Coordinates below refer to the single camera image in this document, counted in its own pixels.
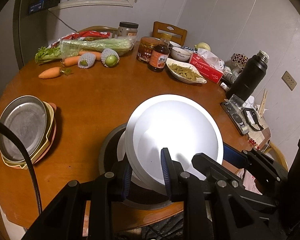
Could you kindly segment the large steel bowl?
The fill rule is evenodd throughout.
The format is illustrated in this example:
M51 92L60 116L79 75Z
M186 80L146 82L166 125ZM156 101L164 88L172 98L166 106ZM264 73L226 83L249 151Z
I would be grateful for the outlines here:
M104 139L99 154L99 174L110 172L113 164L119 161L119 140L124 144L122 137L126 129L126 123L113 129ZM139 210L158 210L171 206L173 203L167 196L153 190L138 186L131 181L129 194L123 202L124 205Z

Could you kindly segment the steel pan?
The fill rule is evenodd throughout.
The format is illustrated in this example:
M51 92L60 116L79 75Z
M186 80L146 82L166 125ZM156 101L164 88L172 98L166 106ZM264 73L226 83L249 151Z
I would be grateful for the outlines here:
M49 114L43 101L24 95L8 104L0 116L0 122L23 143L28 155L33 156L43 143Z

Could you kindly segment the pink oval plate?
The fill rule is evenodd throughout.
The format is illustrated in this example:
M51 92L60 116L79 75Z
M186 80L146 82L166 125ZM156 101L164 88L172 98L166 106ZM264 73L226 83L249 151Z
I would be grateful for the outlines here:
M56 133L55 120L54 120L54 113L56 110L56 106L51 105L45 101L43 103L47 107L50 124L48 125L48 129L45 135L45 141L43 142L42 146L38 150L36 150L33 156L31 157L31 161L33 164L37 163L47 154L47 152L51 148Z

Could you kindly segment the black remote device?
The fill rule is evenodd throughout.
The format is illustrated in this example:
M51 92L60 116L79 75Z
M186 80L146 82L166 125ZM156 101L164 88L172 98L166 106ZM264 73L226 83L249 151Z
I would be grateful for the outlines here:
M244 136L250 131L263 131L264 127L259 123L259 116L254 108L244 107L244 102L235 94L220 103L223 111L230 118L240 135Z

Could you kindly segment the white dish of greens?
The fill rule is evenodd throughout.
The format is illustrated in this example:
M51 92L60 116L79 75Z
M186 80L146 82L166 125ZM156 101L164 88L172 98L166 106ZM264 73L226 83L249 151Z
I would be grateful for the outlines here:
M197 68L190 63L168 58L166 61L166 66L171 74L179 81L188 84L207 83L207 80L201 76Z

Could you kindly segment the red tissue box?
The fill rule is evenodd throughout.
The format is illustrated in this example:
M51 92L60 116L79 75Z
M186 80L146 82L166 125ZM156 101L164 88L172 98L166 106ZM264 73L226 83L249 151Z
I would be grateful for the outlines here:
M220 79L223 76L223 73L220 70L211 67L202 57L200 57L196 53L192 53L189 63L196 67L201 76L214 83L219 83Z

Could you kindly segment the black thermos flask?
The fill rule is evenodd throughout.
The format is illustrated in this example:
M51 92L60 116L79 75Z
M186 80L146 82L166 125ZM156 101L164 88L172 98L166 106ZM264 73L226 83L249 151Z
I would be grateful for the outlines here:
M236 95L245 102L265 77L268 60L268 54L262 50L248 59L243 71L226 92L226 98L230 99Z

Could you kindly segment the dark sauce bottle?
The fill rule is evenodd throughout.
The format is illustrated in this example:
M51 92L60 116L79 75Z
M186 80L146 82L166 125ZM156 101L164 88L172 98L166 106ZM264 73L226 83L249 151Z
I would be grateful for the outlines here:
M164 70L166 61L170 54L169 45L172 36L163 33L158 45L153 48L151 58L148 63L148 69L153 72L162 72Z

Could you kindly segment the netted green fruit right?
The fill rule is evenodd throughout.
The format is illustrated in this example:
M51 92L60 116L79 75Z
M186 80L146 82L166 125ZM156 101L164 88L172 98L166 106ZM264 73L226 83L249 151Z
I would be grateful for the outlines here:
M119 63L119 55L110 48L105 48L101 53L101 62L107 68L112 68Z

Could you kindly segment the front carrot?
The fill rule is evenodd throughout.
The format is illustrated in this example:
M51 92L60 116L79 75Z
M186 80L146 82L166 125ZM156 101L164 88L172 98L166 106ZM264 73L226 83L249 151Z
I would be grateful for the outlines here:
M62 75L70 75L71 70L67 68L62 67L53 67L49 68L45 71L43 71L38 78L39 79L54 79L56 77L62 76Z

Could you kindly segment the wooden chair back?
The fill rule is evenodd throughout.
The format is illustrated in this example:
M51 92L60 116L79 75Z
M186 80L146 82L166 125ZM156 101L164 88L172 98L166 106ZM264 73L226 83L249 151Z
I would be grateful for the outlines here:
M160 38L161 34L163 33L171 35L172 42L175 42L181 46L184 45L187 36L186 29L181 29L172 24L155 21L153 23L152 37Z

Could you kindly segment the bagged celery bunch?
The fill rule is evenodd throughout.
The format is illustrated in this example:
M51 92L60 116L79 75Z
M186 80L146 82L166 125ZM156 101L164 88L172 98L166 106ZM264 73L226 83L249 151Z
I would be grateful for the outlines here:
M112 49L119 56L132 50L136 37L119 36L100 40L61 40L54 47L41 47L35 55L37 64L44 64L55 60L64 60L68 57L78 56L80 51L96 51L102 53L104 49Z

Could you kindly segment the red snack bag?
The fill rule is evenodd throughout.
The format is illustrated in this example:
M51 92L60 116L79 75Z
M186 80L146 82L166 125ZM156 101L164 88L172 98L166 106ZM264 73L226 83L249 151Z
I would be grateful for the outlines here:
M51 43L48 48L55 48L57 47L62 40L87 40L87 41L93 41L98 39L104 39L104 38L110 38L111 33L110 32L104 32L104 31L95 31L95 30L87 30L87 31L81 31L77 33L70 33L66 36L63 36L59 38L57 41L54 41Z

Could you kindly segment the grey refrigerator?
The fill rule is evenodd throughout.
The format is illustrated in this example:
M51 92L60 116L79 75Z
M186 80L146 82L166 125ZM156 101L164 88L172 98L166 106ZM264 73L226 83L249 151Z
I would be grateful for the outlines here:
M0 97L6 85L47 45L47 11L29 14L31 0L8 0L0 11Z

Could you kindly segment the wall power outlet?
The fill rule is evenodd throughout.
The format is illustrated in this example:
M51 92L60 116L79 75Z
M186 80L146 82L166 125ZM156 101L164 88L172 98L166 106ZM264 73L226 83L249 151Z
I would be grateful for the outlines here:
M291 76L291 74L288 71L285 71L282 75L281 79L284 81L284 83L289 87L291 91L293 91L297 85L297 81Z

